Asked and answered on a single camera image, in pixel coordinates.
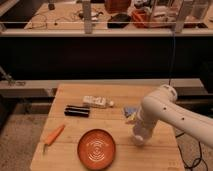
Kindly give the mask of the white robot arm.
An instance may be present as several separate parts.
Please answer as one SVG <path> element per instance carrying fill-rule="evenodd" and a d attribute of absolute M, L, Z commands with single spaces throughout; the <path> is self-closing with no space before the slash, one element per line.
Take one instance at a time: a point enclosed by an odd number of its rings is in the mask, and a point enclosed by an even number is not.
<path fill-rule="evenodd" d="M 176 90 L 162 85 L 143 97 L 133 126 L 133 142 L 144 145 L 159 120 L 164 121 L 213 148 L 213 119 L 175 104 Z"/>

